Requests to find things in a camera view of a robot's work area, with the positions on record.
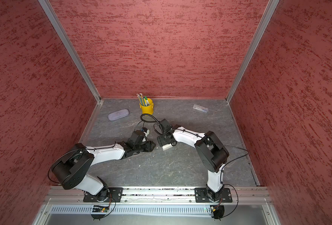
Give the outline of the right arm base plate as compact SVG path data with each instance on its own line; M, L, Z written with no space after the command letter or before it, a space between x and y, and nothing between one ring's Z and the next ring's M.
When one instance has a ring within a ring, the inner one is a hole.
M222 188L218 192L213 192L211 189L197 187L195 191L195 200L197 203L232 203L232 195L229 188Z

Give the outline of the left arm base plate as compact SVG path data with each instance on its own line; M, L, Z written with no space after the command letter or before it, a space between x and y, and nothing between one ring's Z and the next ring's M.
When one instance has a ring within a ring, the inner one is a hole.
M89 192L84 192L83 202L106 204L110 201L114 201L116 203L119 203L121 201L122 194L122 187L109 187L108 189L103 188L96 195L91 195Z

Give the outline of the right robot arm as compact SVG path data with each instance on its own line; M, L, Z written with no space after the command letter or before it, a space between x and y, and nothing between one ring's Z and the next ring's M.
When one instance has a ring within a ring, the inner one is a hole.
M163 119L159 123L161 134L157 137L162 150L174 147L178 143L184 143L194 147L208 170L206 184L206 196L212 202L221 200L224 190L223 167L226 165L229 152L214 132L198 133L185 129L182 126L172 126Z

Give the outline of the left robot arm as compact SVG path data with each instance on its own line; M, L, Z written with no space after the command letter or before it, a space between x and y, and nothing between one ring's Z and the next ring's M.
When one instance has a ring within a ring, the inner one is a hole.
M111 199L109 187L101 178L90 175L89 169L99 163L121 160L141 152L152 152L156 144L147 138L149 131L136 130L125 142L106 146L75 144L72 149L57 159L50 172L65 190L79 189L97 202Z

